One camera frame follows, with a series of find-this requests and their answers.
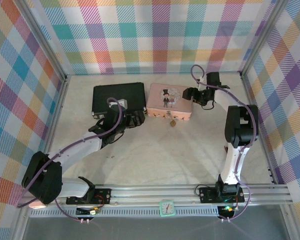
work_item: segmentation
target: white floor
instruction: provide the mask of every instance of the white floor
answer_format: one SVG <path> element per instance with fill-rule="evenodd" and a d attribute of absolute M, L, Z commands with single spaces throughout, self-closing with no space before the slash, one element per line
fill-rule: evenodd
<path fill-rule="evenodd" d="M 247 102 L 238 74 L 221 74 L 222 84 Z M 146 98 L 151 83 L 196 87 L 189 74 L 73 76 L 56 128 L 52 150 L 79 139 L 96 120 L 91 115 L 96 85 L 143 82 Z M 63 176 L 83 176 L 95 184 L 214 184 L 222 171 L 226 152 L 226 112 L 217 104 L 204 111 L 194 105 L 190 121 L 146 117 L 142 126 L 127 129 L 121 140 L 92 153 Z M 248 152 L 241 179 L 249 184 L 269 184 L 266 156 L 256 141 Z"/>

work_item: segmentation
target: pink tin box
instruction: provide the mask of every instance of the pink tin box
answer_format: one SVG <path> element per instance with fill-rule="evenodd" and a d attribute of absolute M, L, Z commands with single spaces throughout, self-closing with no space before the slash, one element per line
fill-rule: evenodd
<path fill-rule="evenodd" d="M 182 98 L 187 88 L 186 86 L 152 83 L 146 103 L 148 116 L 189 120 L 192 113 L 192 100 Z"/>

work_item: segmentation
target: wire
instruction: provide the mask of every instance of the wire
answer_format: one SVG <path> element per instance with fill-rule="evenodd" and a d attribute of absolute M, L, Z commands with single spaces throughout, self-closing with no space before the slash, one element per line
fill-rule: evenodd
<path fill-rule="evenodd" d="M 102 196 L 100 196 L 100 195 L 96 195 L 95 198 L 96 198 L 96 197 L 98 197 L 98 198 L 100 198 L 100 199 L 102 200 L 102 205 L 99 206 L 99 208 L 102 208 L 102 207 L 105 205 L 105 200 L 104 200 L 104 198 L 103 198 Z"/>
<path fill-rule="evenodd" d="M 125 132 L 123 132 L 123 133 L 121 134 L 120 137 L 118 137 L 116 140 L 110 142 L 109 144 L 114 144 L 116 141 L 118 141 L 120 138 L 122 138 L 122 136 L 123 136 L 124 134 L 125 134 Z"/>
<path fill-rule="evenodd" d="M 19 202 L 20 200 L 22 199 L 22 197 L 26 194 L 26 192 L 29 190 L 29 188 L 34 184 L 34 182 L 36 181 L 36 179 L 39 177 L 39 175 L 44 171 L 44 169 L 46 169 L 46 167 L 53 161 L 55 160 L 57 157 L 61 156 L 65 151 L 67 151 L 68 149 L 74 147 L 75 145 L 83 142 L 83 141 L 86 141 L 86 140 L 90 140 L 90 139 L 95 139 L 95 138 L 98 138 L 98 137 L 101 137 L 101 136 L 104 136 L 106 134 L 109 134 L 111 133 L 113 130 L 115 130 L 118 125 L 120 124 L 121 120 L 122 120 L 122 117 L 123 117 L 123 111 L 122 111 L 122 108 L 121 108 L 121 105 L 119 104 L 118 100 L 113 98 L 113 97 L 109 97 L 106 102 L 109 104 L 110 101 L 113 101 L 115 102 L 117 105 L 118 105 L 118 108 L 119 108 L 119 117 L 118 117 L 118 120 L 116 121 L 115 125 L 109 129 L 108 131 L 105 131 L 103 133 L 100 133 L 100 134 L 96 134 L 96 135 L 93 135 L 93 136 L 88 136 L 84 139 L 80 139 L 78 141 L 75 141 L 73 143 L 71 143 L 70 145 L 66 146 L 65 148 L 63 148 L 60 153 L 57 153 L 56 155 L 54 155 L 50 160 L 48 160 L 39 170 L 38 172 L 34 175 L 34 177 L 31 179 L 31 181 L 29 182 L 29 184 L 25 187 L 25 189 L 22 191 L 21 195 L 18 197 L 18 199 L 16 200 L 16 203 L 15 203 L 15 207 L 17 207 L 18 209 L 20 208 L 23 208 L 25 207 L 26 205 L 34 202 L 36 200 L 36 198 L 30 200 L 29 202 L 27 203 L 24 203 L 24 204 L 21 204 L 19 205 Z"/>
<path fill-rule="evenodd" d="M 235 200 L 236 200 L 235 207 L 237 208 L 237 207 L 239 207 L 239 203 L 238 203 L 238 197 L 237 197 L 237 196 L 235 196 Z"/>
<path fill-rule="evenodd" d="M 103 122 L 104 120 L 105 120 L 104 118 L 100 118 L 100 119 L 96 122 L 95 125 L 98 125 L 98 126 L 99 126 L 99 124 L 100 124 L 101 122 Z"/>
<path fill-rule="evenodd" d="M 76 218 L 76 217 L 74 217 L 74 216 L 71 216 L 71 215 L 69 215 L 68 213 L 66 213 L 66 212 L 60 207 L 60 205 L 59 205 L 57 199 L 55 199 L 54 202 L 55 202 L 57 208 L 58 208 L 65 216 L 67 216 L 68 218 L 70 218 L 70 219 L 72 219 L 72 220 L 75 220 L 75 221 L 77 221 L 77 222 L 81 222 L 81 220 L 79 220 L 78 218 Z"/>
<path fill-rule="evenodd" d="M 228 202 L 230 199 L 232 199 L 232 196 L 228 197 L 228 199 L 224 200 L 225 202 Z"/>
<path fill-rule="evenodd" d="M 195 187 L 195 189 L 194 189 L 194 194 L 197 195 L 198 197 L 200 197 L 200 194 L 197 194 L 197 188 L 198 188 L 199 186 L 206 186 L 207 188 L 211 189 L 211 187 L 208 186 L 208 185 L 198 184 L 198 185 Z"/>
<path fill-rule="evenodd" d="M 94 197 L 95 197 L 95 198 L 98 197 L 98 198 L 101 199 L 101 200 L 99 200 L 99 202 L 102 202 L 102 204 L 100 204 L 101 206 L 95 206 L 95 207 L 90 208 L 90 209 L 88 209 L 88 210 L 77 207 L 76 210 L 82 212 L 82 214 L 84 215 L 84 214 L 90 214 L 90 211 L 92 211 L 92 210 L 101 209 L 101 208 L 105 205 L 105 200 L 104 200 L 104 198 L 103 198 L 102 196 L 100 196 L 100 195 L 96 195 L 96 196 L 94 196 Z"/>
<path fill-rule="evenodd" d="M 236 162 L 235 168 L 234 168 L 234 176 L 235 176 L 235 179 L 238 181 L 238 183 L 239 183 L 240 185 L 246 187 L 247 190 L 248 190 L 248 192 L 249 192 L 248 200 L 247 200 L 245 206 L 243 207 L 242 211 L 241 211 L 238 215 L 233 216 L 233 217 L 230 218 L 230 219 L 236 219 L 236 218 L 238 218 L 241 214 L 244 213 L 244 211 L 247 209 L 247 207 L 248 207 L 248 205 L 249 205 L 249 203 L 250 203 L 250 199 L 251 199 L 251 190 L 250 190 L 250 187 L 249 187 L 248 185 L 244 184 L 243 182 L 241 182 L 241 180 L 238 178 L 238 167 L 239 167 L 239 162 L 240 162 L 240 159 L 241 159 L 241 157 L 242 157 L 242 154 L 243 154 L 244 150 L 245 150 L 246 148 L 251 147 L 251 146 L 253 145 L 255 139 L 256 139 L 256 136 L 257 136 L 257 124 L 256 124 L 256 120 L 255 120 L 255 117 L 254 117 L 252 111 L 250 110 L 250 108 L 249 108 L 246 104 L 244 104 L 243 102 L 241 102 L 241 101 L 240 101 L 235 95 L 233 95 L 229 90 L 227 90 L 227 89 L 225 89 L 225 88 L 218 87 L 218 86 L 205 84 L 205 83 L 203 83 L 203 82 L 197 80 L 196 77 L 194 76 L 194 67 L 198 67 L 198 68 L 200 68 L 200 69 L 202 70 L 202 77 L 205 76 L 205 71 L 204 71 L 204 69 L 202 68 L 202 66 L 200 66 L 200 65 L 198 65 L 198 64 L 195 64 L 195 65 L 193 65 L 193 66 L 191 67 L 191 69 L 190 69 L 191 76 L 192 76 L 192 78 L 193 78 L 198 84 L 201 84 L 201 85 L 206 86 L 206 87 L 209 87 L 209 88 L 218 89 L 218 90 L 221 90 L 221 91 L 227 93 L 227 94 L 228 94 L 229 96 L 231 96 L 238 104 L 242 105 L 242 106 L 248 111 L 248 113 L 249 113 L 249 115 L 250 115 L 250 117 L 251 117 L 252 126 L 253 126 L 253 135 L 252 135 L 252 138 L 251 138 L 250 142 L 249 142 L 247 145 L 243 146 L 242 149 L 241 149 L 241 151 L 239 152 L 238 159 L 237 159 L 237 162 Z"/>
<path fill-rule="evenodd" d="M 215 100 L 213 100 L 212 101 L 212 107 L 211 108 L 204 108 L 204 106 L 203 105 L 201 105 L 201 108 L 203 109 L 203 110 L 212 110 L 212 109 L 214 109 L 215 108 Z"/>

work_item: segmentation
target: black case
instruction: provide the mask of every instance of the black case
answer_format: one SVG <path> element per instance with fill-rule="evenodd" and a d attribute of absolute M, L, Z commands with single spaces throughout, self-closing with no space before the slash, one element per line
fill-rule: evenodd
<path fill-rule="evenodd" d="M 94 118 L 103 118 L 107 113 L 109 97 L 127 100 L 127 114 L 146 110 L 145 86 L 142 82 L 99 85 L 93 88 L 91 112 Z"/>

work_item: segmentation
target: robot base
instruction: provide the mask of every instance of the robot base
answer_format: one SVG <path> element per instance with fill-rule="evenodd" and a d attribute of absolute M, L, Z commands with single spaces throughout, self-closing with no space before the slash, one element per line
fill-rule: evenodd
<path fill-rule="evenodd" d="M 70 196 L 67 197 L 66 199 L 66 204 L 67 205 L 99 205 L 100 204 L 100 198 L 98 196 L 102 197 L 103 205 L 108 205 L 110 204 L 111 200 L 111 189 L 110 188 L 96 188 L 94 189 L 94 194 L 93 198 L 91 198 L 90 201 L 86 201 L 82 197 L 75 197 L 75 196 Z"/>
<path fill-rule="evenodd" d="M 245 197 L 242 188 L 239 188 L 237 195 L 218 196 L 218 192 L 214 187 L 200 187 L 199 188 L 200 203 L 202 204 L 235 204 L 244 203 Z"/>

